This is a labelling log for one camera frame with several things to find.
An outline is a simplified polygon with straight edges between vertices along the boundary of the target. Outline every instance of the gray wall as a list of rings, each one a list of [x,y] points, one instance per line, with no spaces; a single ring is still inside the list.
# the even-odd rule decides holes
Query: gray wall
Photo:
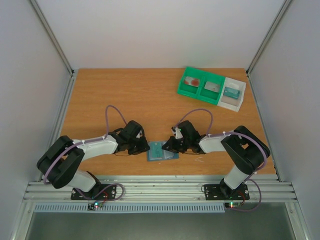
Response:
[[[38,0],[74,69],[247,68],[284,0]]]
[[[27,183],[39,176],[69,77],[29,1],[0,6],[0,239],[7,240]]]
[[[294,0],[251,75],[274,158],[320,239],[320,1]]]

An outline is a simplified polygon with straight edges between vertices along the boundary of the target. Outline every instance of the wooden table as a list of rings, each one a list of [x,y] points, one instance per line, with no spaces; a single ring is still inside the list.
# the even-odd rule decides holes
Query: wooden table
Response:
[[[140,123],[148,141],[166,141],[171,127],[196,108],[213,113],[210,133],[246,126],[263,142],[267,142],[253,94],[243,68],[210,68],[212,73],[246,82],[244,101],[239,112],[177,94],[182,68],[156,69],[80,69],[66,113],[62,135],[71,139],[88,139],[106,133],[105,107],[115,105],[125,119]],[[110,130],[124,126],[118,113],[110,108]],[[187,117],[200,134],[210,123],[207,112],[198,111]],[[180,154],[179,159],[148,162],[146,153],[132,156],[102,155],[81,163],[80,169],[95,175],[223,175],[234,163],[226,152],[203,155]],[[260,171],[274,174],[271,157]]]

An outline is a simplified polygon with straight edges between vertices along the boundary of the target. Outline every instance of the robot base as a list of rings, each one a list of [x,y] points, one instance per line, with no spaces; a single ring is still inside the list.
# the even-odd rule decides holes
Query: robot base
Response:
[[[241,184],[239,188],[232,194],[231,198],[225,198],[220,191],[220,184],[205,184],[201,188],[204,191],[205,200],[207,201],[221,201],[221,200],[243,200],[243,197],[238,194],[240,192],[243,194],[245,200],[249,200],[249,191],[248,186],[245,184]]]
[[[101,184],[100,188],[99,188],[99,192],[104,189],[105,187],[109,186],[110,184]],[[104,192],[106,192],[108,194],[107,196],[107,200],[112,200],[115,199],[116,197],[116,193],[117,193],[117,186],[112,186],[112,187],[108,187],[106,190],[104,190]],[[90,193],[88,192],[82,192],[83,195],[85,195],[87,198],[91,198],[92,196],[90,195]],[[92,200],[104,200],[106,199],[105,197],[105,193],[101,193],[100,195],[98,195],[97,197],[95,197]],[[83,200],[83,201],[88,201],[88,199],[85,199],[83,196],[80,195],[80,193],[76,190],[76,189],[72,189],[72,193],[71,193],[71,200]]]

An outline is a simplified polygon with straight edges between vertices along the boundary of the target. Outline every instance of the aluminum frame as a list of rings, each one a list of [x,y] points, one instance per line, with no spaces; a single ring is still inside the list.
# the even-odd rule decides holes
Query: aluminum frame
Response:
[[[102,213],[102,214],[144,214],[144,213],[224,213],[223,203],[216,202],[114,202],[99,208],[88,209],[87,202],[41,202],[36,203],[35,213]]]
[[[283,16],[288,10],[293,0],[285,0],[271,24],[264,40],[262,41],[256,55],[252,59],[252,62],[247,70],[248,78],[250,82],[250,73],[254,69],[257,61],[265,50],[268,42],[272,38],[275,30],[281,22]],[[71,77],[67,84],[63,100],[61,102],[58,115],[56,117],[56,124],[50,135],[50,141],[48,147],[58,138],[61,133],[65,115],[68,109],[69,101],[73,91],[73,87],[77,78],[77,71],[74,72],[68,59],[66,58],[61,46],[59,45],[53,31],[51,30],[44,14],[42,13],[37,0],[29,0],[39,21],[45,28],[49,38],[55,46],[58,54],[60,55],[63,63],[69,71]],[[279,178],[281,173],[279,169],[277,174],[259,174],[253,176],[253,179],[259,184],[262,192],[262,202],[284,202],[288,212],[288,216],[297,240],[310,240],[310,234],[304,217],[301,212],[301,208],[297,201],[297,197],[290,182],[280,182]],[[204,193],[201,192],[201,186],[203,184],[217,184],[223,176],[220,175],[154,175],[154,176],[100,176],[99,179],[103,183],[122,183],[126,187],[126,194],[121,199],[122,203],[197,203],[205,204]],[[257,202],[259,194],[256,186],[248,182],[248,190],[250,192],[251,199],[247,202]],[[27,186],[22,203],[19,208],[19,212],[16,218],[16,223],[11,234],[11,240],[24,240],[27,236],[28,229],[31,223],[32,215],[35,211],[37,203],[77,203],[79,201],[71,201],[71,188],[64,187],[61,189],[54,189],[50,185],[43,185],[41,182],[30,182]]]
[[[255,88],[254,88],[254,85],[252,84],[252,79],[251,79],[251,74],[247,74],[247,78],[248,78],[248,81],[249,81],[249,84],[250,84],[250,88],[252,89],[252,95],[253,95],[253,99],[254,99],[254,102],[255,102],[255,105],[256,105],[256,109],[258,111],[258,114],[259,114],[259,118],[260,118],[260,121],[261,121],[261,125],[262,125],[262,128],[263,128],[263,132],[264,132],[264,135],[265,135],[265,138],[266,138],[266,141],[268,143],[268,146],[271,146],[270,144],[270,140],[268,138],[268,135],[267,135],[267,131],[266,131],[266,125],[264,123],[264,120],[262,118],[262,114],[261,114],[261,111],[260,111],[260,106],[257,102],[257,96],[255,94]],[[270,148],[270,152],[271,152],[271,157],[272,157],[272,162],[273,162],[273,165],[274,165],[274,168],[275,168],[275,172],[279,178],[280,181],[282,181],[282,177],[283,177],[283,173],[281,171],[281,168],[278,167],[278,164],[276,163],[275,161],[275,158],[274,158],[274,154],[273,154],[273,150],[272,148]]]

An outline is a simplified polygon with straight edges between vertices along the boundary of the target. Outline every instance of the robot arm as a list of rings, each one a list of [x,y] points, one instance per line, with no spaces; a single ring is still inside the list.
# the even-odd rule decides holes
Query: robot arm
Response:
[[[239,126],[231,132],[207,136],[200,135],[191,122],[186,120],[173,127],[172,132],[174,136],[170,137],[162,149],[173,153],[185,153],[191,149],[196,154],[212,152],[229,154],[234,167],[219,185],[220,193],[226,199],[259,170],[265,158],[270,156],[268,147],[244,126]]]
[[[57,160],[69,147],[73,148],[65,153],[65,158]],[[94,196],[100,189],[100,182],[91,173],[78,170],[82,161],[125,150],[128,150],[129,155],[137,155],[149,149],[143,127],[131,120],[124,128],[109,132],[107,136],[86,140],[72,140],[68,136],[61,136],[40,158],[36,166],[44,175],[48,174],[47,179],[54,188],[68,185],[83,192],[92,192],[91,195]]]

